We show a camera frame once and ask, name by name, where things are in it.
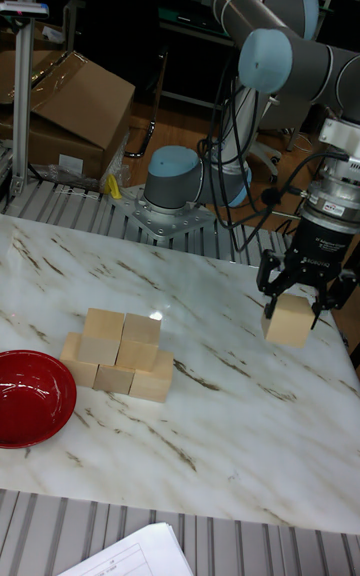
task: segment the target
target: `marble table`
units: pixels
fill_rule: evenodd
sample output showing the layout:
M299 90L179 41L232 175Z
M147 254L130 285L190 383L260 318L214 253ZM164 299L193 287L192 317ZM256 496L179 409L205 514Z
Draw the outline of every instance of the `marble table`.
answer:
M60 355L88 307L162 318L165 404L78 388L51 440L0 450L0 487L360 532L360 393L331 316L263 340L256 270L0 218L1 350Z

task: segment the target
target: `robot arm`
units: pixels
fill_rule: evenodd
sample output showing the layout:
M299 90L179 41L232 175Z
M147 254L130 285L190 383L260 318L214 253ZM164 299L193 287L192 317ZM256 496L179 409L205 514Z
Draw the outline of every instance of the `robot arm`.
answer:
M306 29L309 20L316 23L311 0L304 19L299 18L292 28L285 24L289 22L286 5L292 5L294 14L301 16L296 0L272 3L277 16L266 0L213 0L213 9L241 49L239 77L244 85L266 94L277 93L280 98L296 93L341 116L326 121L320 140L346 152L347 161L343 155L339 155L342 160L325 160L322 180L309 187L291 247L282 262L267 250L257 279L259 289L272 298L266 307L268 318L278 296L293 284L315 287L315 324L321 310L342 307L360 281L354 270L342 271L352 237L360 230L360 103L356 93L360 56L299 36L299 27ZM281 273L270 282L271 272L279 266Z
M342 261L360 231L360 56L311 40L317 0L213 0L213 10L240 49L242 86L234 101L237 114L228 120L226 142L217 147L225 166L222 188L218 153L210 150L205 162L186 148L162 148L150 163L144 195L158 210L174 210L186 201L222 205L225 186L230 206L236 206L246 195L244 177L250 177L250 170L245 158L270 95L281 99L296 94L330 107L338 119L326 121L320 140L335 149L323 162L322 180L309 187L285 257L267 250L257 279L259 289L272 299L266 308L269 318L278 296L293 284L315 287L315 324L322 309L341 307L359 282L354 271L342 272ZM270 282L279 266L281 273Z

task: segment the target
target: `paper document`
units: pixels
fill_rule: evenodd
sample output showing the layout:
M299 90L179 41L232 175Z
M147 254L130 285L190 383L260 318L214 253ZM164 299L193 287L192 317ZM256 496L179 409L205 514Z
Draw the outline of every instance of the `paper document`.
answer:
M59 576L193 576L172 527L148 525Z

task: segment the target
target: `floor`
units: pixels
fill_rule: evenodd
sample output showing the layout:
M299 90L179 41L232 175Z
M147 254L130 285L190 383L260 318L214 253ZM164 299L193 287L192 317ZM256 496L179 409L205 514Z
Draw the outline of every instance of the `floor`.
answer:
M141 140L145 134L146 124L151 114L151 107L147 104L135 103L131 119L131 133L128 143L130 151L137 151L140 147ZM156 128L153 137L148 146L147 152L142 159L125 159L131 172L130 185L139 185L146 181L147 169L153 152L164 145L184 145L196 150L197 142L206 136L209 128L211 110L203 107L182 103L180 101L163 98L161 107L158 112ZM262 136L259 140L265 144L271 145L282 151L282 158L278 165L279 176L278 185L285 182L297 165L308 155L310 148L309 143L299 138L292 152L286 151L288 137L282 137L276 134ZM253 181L251 190L254 198L257 198L261 192L270 187L269 171L256 158L249 159L253 172ZM294 179L293 184L300 188L306 188L311 180L311 171L305 166L298 176ZM299 202L298 197L287 194L283 198L279 211L292 213ZM259 208L263 207L261 202L257 203ZM250 206L236 210L234 219L240 220L246 218L251 213ZM256 219L247 221L248 225L255 225ZM276 230L282 223L282 218L272 215L264 224L264 228L271 231ZM349 341L349 352L359 342L360 330L360 289L356 289L351 298L348 300L342 310L334 311L334 318L339 329L346 335Z

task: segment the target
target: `wooden block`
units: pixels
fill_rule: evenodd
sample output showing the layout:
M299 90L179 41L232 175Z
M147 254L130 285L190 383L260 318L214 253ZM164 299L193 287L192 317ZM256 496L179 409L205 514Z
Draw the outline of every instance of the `wooden block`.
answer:
M307 298L282 294L279 296L271 319L263 314L261 326L265 340L279 345L304 347L314 313Z
M128 394L133 378L133 369L123 369L116 365L114 367L99 365L94 389L102 389L104 392L115 394Z
M60 361L72 374L75 384L82 387L93 387L98 365L93 363L80 363L77 355L81 342L81 334L69 332L61 352Z
M127 314L116 365L151 371L159 347L161 321Z
M158 350L151 372L136 370L129 396L164 403L170 389L174 355Z
M124 314L104 309L89 309L79 347L79 361L115 365L123 325Z

